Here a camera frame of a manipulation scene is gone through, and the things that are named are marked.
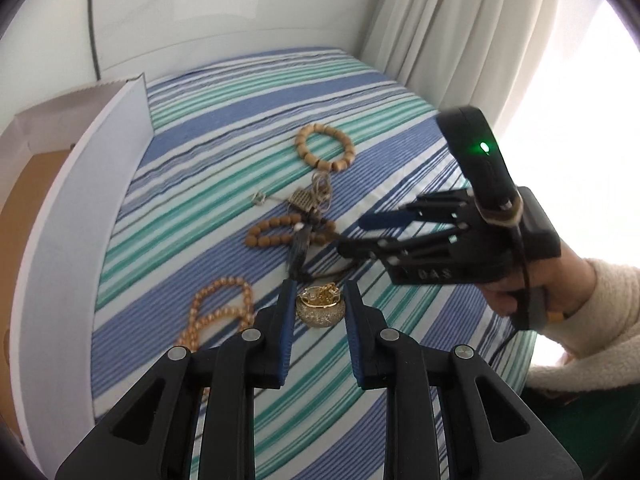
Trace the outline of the silver keychain charm cluster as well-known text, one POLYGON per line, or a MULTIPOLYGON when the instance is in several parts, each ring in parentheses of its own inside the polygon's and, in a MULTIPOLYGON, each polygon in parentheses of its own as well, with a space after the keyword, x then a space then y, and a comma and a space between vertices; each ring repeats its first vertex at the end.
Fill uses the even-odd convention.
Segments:
POLYGON ((288 208, 294 208, 304 214, 326 214, 332 204, 333 188, 330 174, 327 171, 316 171, 311 177, 309 188, 296 188, 286 197, 268 195, 258 191, 253 194, 250 202, 255 206, 262 206, 269 202, 285 203, 288 208))

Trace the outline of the gold sparkly jewelry piece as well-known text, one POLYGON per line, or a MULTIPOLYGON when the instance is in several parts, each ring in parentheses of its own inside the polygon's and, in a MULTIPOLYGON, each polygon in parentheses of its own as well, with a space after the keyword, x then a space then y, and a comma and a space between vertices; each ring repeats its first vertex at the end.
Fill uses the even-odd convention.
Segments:
POLYGON ((296 297, 296 315, 310 328, 335 326, 344 318, 345 301, 335 283, 309 286, 296 297))

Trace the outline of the striped bed sheet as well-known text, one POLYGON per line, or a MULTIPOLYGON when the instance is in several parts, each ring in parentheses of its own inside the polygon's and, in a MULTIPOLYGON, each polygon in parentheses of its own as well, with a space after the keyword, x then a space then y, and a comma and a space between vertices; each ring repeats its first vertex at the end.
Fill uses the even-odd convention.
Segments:
POLYGON ((472 286, 399 287, 351 263, 337 235, 423 193, 465 186, 433 105, 349 54, 306 48, 194 68, 146 87, 153 137, 107 242, 91 343, 104 419, 172 344, 212 348, 271 306, 308 235, 303 280, 356 281, 416 341, 468 344, 521 389, 533 335, 514 335, 472 286))

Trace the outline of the white curtain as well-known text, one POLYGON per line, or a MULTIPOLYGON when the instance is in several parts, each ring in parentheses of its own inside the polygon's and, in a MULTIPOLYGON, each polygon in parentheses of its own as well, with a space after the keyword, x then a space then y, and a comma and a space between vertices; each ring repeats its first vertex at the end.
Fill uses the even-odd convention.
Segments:
POLYGON ((472 105, 491 127, 523 96, 559 0, 378 0, 363 62, 439 110, 472 105))

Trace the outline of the white cardboard box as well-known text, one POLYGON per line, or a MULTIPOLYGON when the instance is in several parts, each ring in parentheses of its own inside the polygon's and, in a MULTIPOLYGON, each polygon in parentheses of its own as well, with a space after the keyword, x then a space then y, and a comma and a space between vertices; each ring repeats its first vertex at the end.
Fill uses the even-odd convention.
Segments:
POLYGON ((51 479, 93 426, 90 353, 106 248, 153 139, 143 75, 89 84, 18 113, 29 154, 68 148, 29 230, 9 326, 20 448, 51 479))

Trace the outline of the white wardrobe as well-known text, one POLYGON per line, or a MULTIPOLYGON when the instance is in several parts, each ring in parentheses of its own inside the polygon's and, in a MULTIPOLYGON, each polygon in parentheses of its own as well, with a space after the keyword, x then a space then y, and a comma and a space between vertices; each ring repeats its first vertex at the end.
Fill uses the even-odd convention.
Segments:
POLYGON ((297 47, 357 53, 376 0, 20 0, 1 26, 1 119, 100 80, 157 80, 297 47))

